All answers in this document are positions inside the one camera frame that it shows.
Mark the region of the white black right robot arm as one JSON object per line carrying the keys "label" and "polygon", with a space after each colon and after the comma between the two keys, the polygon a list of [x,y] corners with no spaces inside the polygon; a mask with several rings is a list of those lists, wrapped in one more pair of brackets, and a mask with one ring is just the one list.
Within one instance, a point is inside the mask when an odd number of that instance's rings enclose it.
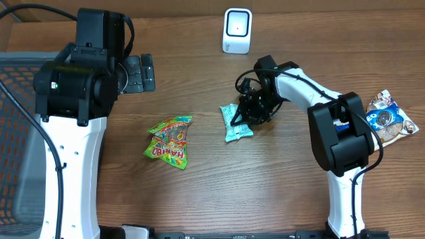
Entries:
{"label": "white black right robot arm", "polygon": [[329,90],[294,62],[277,65],[270,55],[258,59],[251,72],[256,78],[244,72],[236,79],[240,98],[230,124],[269,122],[284,102],[306,113],[313,156],[329,183],[324,238],[370,238],[361,216],[361,189],[375,143],[360,97]]}

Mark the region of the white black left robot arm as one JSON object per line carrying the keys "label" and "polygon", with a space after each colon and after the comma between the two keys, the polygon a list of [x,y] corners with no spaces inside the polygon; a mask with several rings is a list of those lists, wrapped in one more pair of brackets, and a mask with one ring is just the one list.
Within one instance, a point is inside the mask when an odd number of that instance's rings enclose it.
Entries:
{"label": "white black left robot arm", "polygon": [[34,78],[44,134],[46,187],[41,238],[141,238],[145,226],[102,226],[96,212],[98,171],[108,116],[121,94],[155,89],[150,54],[131,54],[124,14],[81,9],[76,40]]}

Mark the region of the green Haribo gummy bag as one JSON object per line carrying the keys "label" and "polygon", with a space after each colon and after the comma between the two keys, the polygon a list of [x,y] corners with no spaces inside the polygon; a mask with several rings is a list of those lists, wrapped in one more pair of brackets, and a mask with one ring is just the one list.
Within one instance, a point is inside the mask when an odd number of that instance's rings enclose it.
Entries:
{"label": "green Haribo gummy bag", "polygon": [[191,121],[191,116],[177,116],[149,128],[147,132],[153,137],[143,154],[184,170],[188,163],[186,136]]}

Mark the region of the beige dried mushroom bag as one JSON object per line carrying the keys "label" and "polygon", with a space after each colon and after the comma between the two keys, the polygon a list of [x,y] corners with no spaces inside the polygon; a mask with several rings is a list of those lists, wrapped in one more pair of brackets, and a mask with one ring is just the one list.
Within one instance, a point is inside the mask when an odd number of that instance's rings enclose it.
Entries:
{"label": "beige dried mushroom bag", "polygon": [[[383,90],[371,100],[367,107],[367,112],[375,109],[386,108],[392,104],[396,104],[399,107],[389,91]],[[396,123],[376,131],[383,147],[394,143],[402,137],[412,135],[419,130],[418,126],[406,115],[406,113],[400,107],[399,109],[401,116],[404,118],[403,123]]]}

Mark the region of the blue snack packet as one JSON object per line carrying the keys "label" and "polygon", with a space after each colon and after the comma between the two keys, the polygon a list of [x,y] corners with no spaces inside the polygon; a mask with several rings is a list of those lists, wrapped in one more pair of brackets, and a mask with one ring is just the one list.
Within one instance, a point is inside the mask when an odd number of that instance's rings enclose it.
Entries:
{"label": "blue snack packet", "polygon": [[385,127],[396,123],[404,122],[404,118],[401,116],[400,109],[396,104],[367,112],[366,120],[375,131],[384,129]]}

